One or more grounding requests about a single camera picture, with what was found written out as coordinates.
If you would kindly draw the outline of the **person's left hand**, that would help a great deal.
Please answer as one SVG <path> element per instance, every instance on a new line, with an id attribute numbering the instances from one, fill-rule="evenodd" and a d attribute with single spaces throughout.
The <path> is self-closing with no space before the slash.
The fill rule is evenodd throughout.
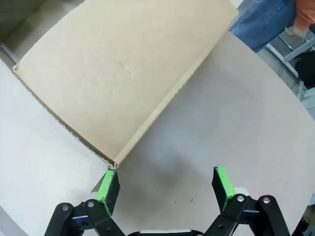
<path id="1" fill-rule="evenodd" d="M 304 39 L 308 33 L 308 30 L 303 30 L 293 25 L 292 28 L 285 28 L 286 34 L 292 39 Z"/>

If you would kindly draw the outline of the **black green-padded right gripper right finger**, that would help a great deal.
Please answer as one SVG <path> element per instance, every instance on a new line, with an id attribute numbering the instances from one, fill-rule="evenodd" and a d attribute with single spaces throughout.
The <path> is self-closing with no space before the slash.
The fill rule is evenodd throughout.
<path id="1" fill-rule="evenodd" d="M 248 225 L 255 236 L 290 235 L 276 199 L 263 195 L 258 200 L 236 193 L 223 166 L 214 167 L 212 187 L 220 214 L 205 236 L 231 236 L 241 225 Z"/>

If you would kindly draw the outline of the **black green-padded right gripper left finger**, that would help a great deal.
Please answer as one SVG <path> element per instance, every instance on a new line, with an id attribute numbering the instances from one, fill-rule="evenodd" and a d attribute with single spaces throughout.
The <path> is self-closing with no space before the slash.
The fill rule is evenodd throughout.
<path id="1" fill-rule="evenodd" d="M 77 206 L 60 203 L 56 206 L 45 231 L 46 236 L 82 236 L 94 230 L 98 236 L 123 236 L 112 219 L 120 184 L 116 171 L 108 170 L 94 199 Z"/>

